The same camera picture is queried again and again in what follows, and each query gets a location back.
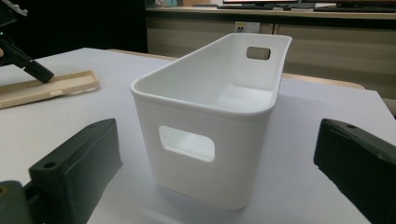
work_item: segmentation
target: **table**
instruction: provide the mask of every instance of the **table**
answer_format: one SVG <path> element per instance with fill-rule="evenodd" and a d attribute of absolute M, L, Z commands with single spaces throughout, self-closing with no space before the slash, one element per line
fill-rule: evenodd
<path fill-rule="evenodd" d="M 99 49 L 37 60 L 56 75 L 92 69 L 100 89 L 0 110 L 0 180 L 26 184 L 28 168 L 85 126 L 118 123 L 122 168 L 89 223 L 368 223 L 313 163 L 323 118 L 356 125 L 396 145 L 396 121 L 376 91 L 282 79 L 253 197 L 227 212 L 158 186 L 150 173 L 130 83 L 170 63 Z M 31 79 L 15 66 L 0 83 Z"/>

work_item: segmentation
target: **storage bin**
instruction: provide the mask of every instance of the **storage bin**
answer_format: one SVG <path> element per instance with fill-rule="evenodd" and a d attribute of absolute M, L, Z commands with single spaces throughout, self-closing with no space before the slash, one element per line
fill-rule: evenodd
<path fill-rule="evenodd" d="M 160 185 L 225 210 L 248 203 L 290 41 L 226 35 L 131 84 Z"/>

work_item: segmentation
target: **gripper screw hole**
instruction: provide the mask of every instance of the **gripper screw hole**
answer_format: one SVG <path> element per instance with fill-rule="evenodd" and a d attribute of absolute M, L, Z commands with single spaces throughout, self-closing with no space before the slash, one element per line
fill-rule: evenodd
<path fill-rule="evenodd" d="M 53 161 L 47 162 L 47 163 L 44 165 L 44 168 L 50 169 L 50 168 L 54 167 L 55 165 L 56 165 L 56 163 L 53 162 Z"/>

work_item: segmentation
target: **black tool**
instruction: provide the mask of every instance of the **black tool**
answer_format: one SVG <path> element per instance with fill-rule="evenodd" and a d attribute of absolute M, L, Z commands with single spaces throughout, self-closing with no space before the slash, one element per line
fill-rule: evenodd
<path fill-rule="evenodd" d="M 396 146 L 341 121 L 320 124 L 314 163 L 372 223 L 396 223 Z"/>
<path fill-rule="evenodd" d="M 91 124 L 33 165 L 26 186 L 0 182 L 0 223 L 86 223 L 121 166 L 116 121 Z"/>
<path fill-rule="evenodd" d="M 16 18 L 12 12 L 26 16 L 27 10 L 21 10 L 18 5 L 14 5 L 8 0 L 1 0 L 0 2 L 0 27 L 6 26 L 14 21 Z M 21 49 L 19 49 L 13 41 L 0 32 L 0 66 L 4 63 L 13 63 L 21 68 L 23 71 L 35 77 L 37 80 L 47 83 L 54 76 L 53 73 L 32 60 Z"/>

